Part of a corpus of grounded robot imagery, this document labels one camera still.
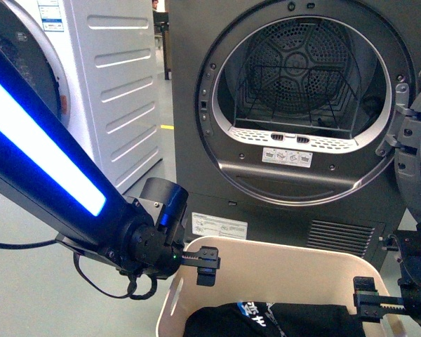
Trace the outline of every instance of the gray floor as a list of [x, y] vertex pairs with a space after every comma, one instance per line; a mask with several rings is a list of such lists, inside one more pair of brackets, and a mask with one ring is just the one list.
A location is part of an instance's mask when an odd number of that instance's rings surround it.
[[[161, 124], [173, 125], [171, 81], [164, 81], [159, 63]], [[175, 180], [173, 130], [161, 129], [163, 160], [158, 162], [127, 195], [137, 197], [151, 176]], [[401, 227], [414, 229], [406, 214]], [[55, 232], [0, 195], [0, 241], [35, 242]], [[82, 260], [87, 275], [112, 293], [123, 293], [126, 280], [107, 266]], [[399, 267], [389, 254], [381, 275], [393, 296]], [[31, 251], [0, 251], [0, 336], [155, 336], [156, 321], [169, 281], [161, 282], [158, 294], [146, 302], [113, 300], [92, 289], [75, 272], [71, 253], [61, 246]], [[140, 292], [148, 281], [141, 281]], [[421, 336], [421, 328], [403, 318], [409, 336]]]

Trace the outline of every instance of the ventilation grille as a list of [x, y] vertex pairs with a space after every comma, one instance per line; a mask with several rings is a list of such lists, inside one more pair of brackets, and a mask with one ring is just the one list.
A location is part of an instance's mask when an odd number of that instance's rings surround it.
[[346, 150], [356, 145], [355, 143], [350, 142], [349, 140], [318, 137], [318, 139], [312, 140], [311, 146], [330, 150]]
[[283, 135], [279, 135], [278, 133], [272, 133], [273, 140], [283, 140]]
[[297, 143], [300, 143], [300, 144], [307, 144], [309, 141], [310, 141], [310, 139], [307, 138], [307, 137], [300, 137], [300, 136], [298, 136], [296, 138], [296, 142]]
[[363, 258], [375, 228], [313, 220], [307, 247], [350, 253]]
[[244, 128], [232, 128], [232, 134], [245, 140], [260, 140], [267, 142], [270, 132], [248, 130]]

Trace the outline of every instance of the dryer door opening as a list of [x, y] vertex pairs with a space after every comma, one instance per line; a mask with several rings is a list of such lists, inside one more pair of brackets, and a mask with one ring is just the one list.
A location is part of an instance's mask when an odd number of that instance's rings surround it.
[[222, 68], [215, 119], [223, 129], [231, 125], [232, 138], [259, 145], [253, 136], [269, 134], [275, 141], [296, 139], [275, 145], [288, 149], [358, 150], [389, 118], [391, 88], [379, 57], [359, 33], [333, 20], [267, 25], [239, 44]]

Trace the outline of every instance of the dryer door hinge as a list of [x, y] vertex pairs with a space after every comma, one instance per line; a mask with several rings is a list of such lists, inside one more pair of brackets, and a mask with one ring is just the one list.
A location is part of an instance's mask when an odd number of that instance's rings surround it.
[[380, 157], [387, 156], [395, 147], [400, 147], [398, 132], [406, 117], [415, 116], [416, 113], [408, 107], [410, 99], [410, 89], [407, 83], [400, 83], [395, 88], [396, 102], [394, 113], [390, 122], [387, 134], [376, 149], [376, 155]]

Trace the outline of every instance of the black cable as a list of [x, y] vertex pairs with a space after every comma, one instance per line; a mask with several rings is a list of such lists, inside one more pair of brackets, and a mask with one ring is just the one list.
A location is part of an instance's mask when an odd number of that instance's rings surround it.
[[87, 276], [83, 273], [83, 271], [81, 270], [81, 268], [79, 267], [79, 258], [81, 257], [81, 255], [79, 255], [78, 253], [73, 253], [73, 264], [75, 265], [75, 269], [78, 272], [78, 274], [80, 274], [81, 277], [83, 277], [83, 279], [86, 280], [87, 283], [89, 283], [91, 286], [93, 286], [95, 289], [97, 289], [100, 293], [109, 296], [111, 298], [118, 298], [118, 299], [122, 299], [122, 298], [128, 298], [131, 295], [133, 295], [135, 293], [135, 290], [137, 289], [137, 284], [135, 282], [131, 282], [128, 286], [128, 293], [126, 295], [122, 295], [122, 296], [115, 296], [115, 295], [111, 295], [110, 293], [107, 293], [103, 290], [101, 290], [100, 288], [98, 288], [96, 285], [94, 285], [94, 283], [87, 278]]
[[51, 244], [56, 244], [56, 243], [57, 243], [56, 240], [35, 242], [33, 244], [2, 244], [0, 242], [0, 249], [10, 249], [10, 250], [33, 249], [33, 248], [50, 246]]
[[131, 300], [147, 300], [152, 297], [157, 291], [157, 278], [155, 276], [148, 276], [152, 281], [151, 289], [145, 295], [131, 295]]

